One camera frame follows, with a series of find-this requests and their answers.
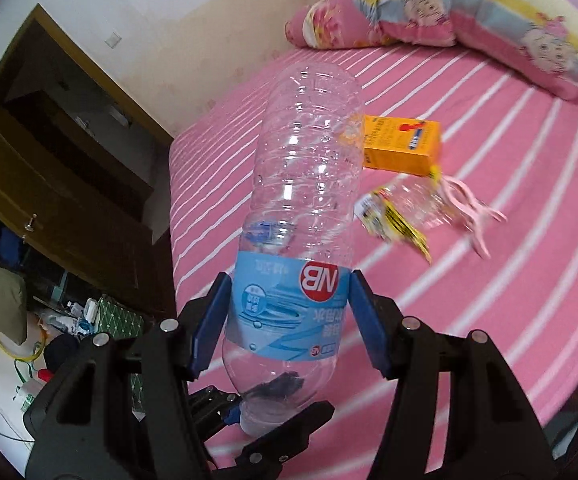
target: white plastic bottle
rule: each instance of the white plastic bottle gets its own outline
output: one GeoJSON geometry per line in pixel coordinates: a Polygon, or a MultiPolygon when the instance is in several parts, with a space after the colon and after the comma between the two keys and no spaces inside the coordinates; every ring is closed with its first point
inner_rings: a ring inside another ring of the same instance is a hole
{"type": "Polygon", "coordinates": [[[262,122],[222,348],[251,436],[298,413],[335,369],[363,142],[353,76],[323,63],[280,74],[262,122]]]}

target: silver rivet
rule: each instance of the silver rivet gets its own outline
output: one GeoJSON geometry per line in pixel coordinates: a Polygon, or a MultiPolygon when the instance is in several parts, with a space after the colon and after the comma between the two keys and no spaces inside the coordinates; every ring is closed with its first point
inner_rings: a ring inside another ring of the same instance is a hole
{"type": "Polygon", "coordinates": [[[407,330],[418,330],[420,328],[420,320],[417,317],[406,316],[402,320],[402,326],[407,330]]]}
{"type": "Polygon", "coordinates": [[[93,344],[95,346],[104,346],[109,342],[109,335],[106,332],[96,334],[93,338],[93,344]]]}
{"type": "Polygon", "coordinates": [[[471,333],[471,338],[473,341],[480,344],[486,343],[488,341],[488,335],[486,335],[486,332],[482,332],[482,330],[474,330],[471,333]]]}
{"type": "Polygon", "coordinates": [[[177,319],[165,319],[160,323],[160,330],[162,330],[162,332],[173,332],[173,330],[178,328],[178,325],[177,319]]]}

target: door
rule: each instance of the door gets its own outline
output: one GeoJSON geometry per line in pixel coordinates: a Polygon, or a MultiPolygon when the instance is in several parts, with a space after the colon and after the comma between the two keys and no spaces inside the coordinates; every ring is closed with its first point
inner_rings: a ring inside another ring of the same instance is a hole
{"type": "Polygon", "coordinates": [[[137,310],[160,310],[151,231],[0,110],[0,220],[69,272],[137,310]]]}

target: pink bed sheet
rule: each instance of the pink bed sheet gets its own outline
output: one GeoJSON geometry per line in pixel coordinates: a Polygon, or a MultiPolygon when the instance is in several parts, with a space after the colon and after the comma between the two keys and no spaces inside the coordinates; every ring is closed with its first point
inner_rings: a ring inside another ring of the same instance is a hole
{"type": "MultiPolygon", "coordinates": [[[[366,113],[440,121],[442,168],[501,209],[507,224],[486,231],[481,260],[449,227],[429,233],[434,264],[408,246],[369,238],[354,222],[354,268],[374,291],[438,332],[488,331],[512,366],[538,417],[547,421],[578,384],[578,102],[532,86],[482,54],[399,45],[291,52],[239,86],[174,142],[170,152],[171,233],[178,309],[203,295],[216,273],[231,272],[248,210],[252,168],[270,81],[295,61],[336,63],[363,87],[366,113]]],[[[367,192],[393,178],[364,170],[367,192]]],[[[191,390],[232,390],[220,359],[191,390]]],[[[371,368],[347,311],[338,368],[322,397],[334,418],[282,478],[364,479],[387,420],[394,384],[371,368]]],[[[441,381],[429,467],[441,462],[448,421],[441,381]]],[[[208,442],[218,464],[232,464],[248,438],[238,426],[208,442]]]]}

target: door handle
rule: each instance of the door handle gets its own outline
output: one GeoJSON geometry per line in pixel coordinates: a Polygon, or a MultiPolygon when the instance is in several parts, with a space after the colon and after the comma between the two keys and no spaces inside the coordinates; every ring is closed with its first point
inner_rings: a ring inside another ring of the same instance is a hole
{"type": "Polygon", "coordinates": [[[36,218],[38,218],[38,215],[37,215],[37,214],[34,214],[34,215],[31,217],[31,219],[26,223],[26,225],[24,226],[24,229],[25,229],[26,231],[29,231],[30,233],[32,233],[32,232],[35,231],[34,222],[35,222],[35,219],[36,219],[36,218]]]}

